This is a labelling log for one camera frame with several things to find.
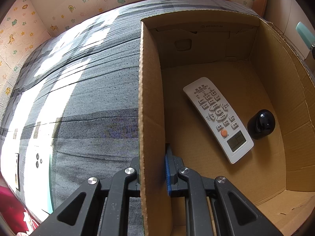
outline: metal screw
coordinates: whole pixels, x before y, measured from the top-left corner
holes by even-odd
[[[134,168],[126,168],[125,169],[125,173],[128,175],[132,174],[133,172],[134,172]]]
[[[181,169],[179,170],[179,172],[182,173],[182,174],[187,174],[187,173],[189,173],[189,168],[186,168],[186,167],[181,168]]]
[[[220,184],[224,184],[224,183],[226,183],[226,178],[224,176],[218,176],[217,181]]]
[[[89,184],[96,184],[97,183],[97,178],[96,177],[90,177],[88,179],[88,183]]]

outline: cardboard box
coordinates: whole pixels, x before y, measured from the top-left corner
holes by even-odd
[[[230,164],[183,92],[209,78],[244,125],[260,109],[272,134]],[[141,201],[146,236],[184,236],[184,198],[167,195],[165,143],[201,176],[226,176],[284,234],[315,206],[315,87],[302,61],[259,17],[179,11],[142,20],[139,71]]]

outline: remote control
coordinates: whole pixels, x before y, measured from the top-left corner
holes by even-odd
[[[254,146],[235,111],[208,78],[202,77],[183,90],[211,129],[230,163],[237,162]]]

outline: red object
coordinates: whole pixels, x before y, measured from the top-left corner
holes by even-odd
[[[27,225],[23,221],[24,211],[24,206],[11,190],[0,186],[0,213],[15,234],[27,230]]]

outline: bed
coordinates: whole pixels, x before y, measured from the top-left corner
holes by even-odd
[[[84,180],[112,177],[138,156],[140,20],[203,9],[256,15],[225,0],[147,0],[88,19],[28,57],[1,124],[1,172],[38,221]],[[139,198],[129,212],[129,235],[143,235]]]

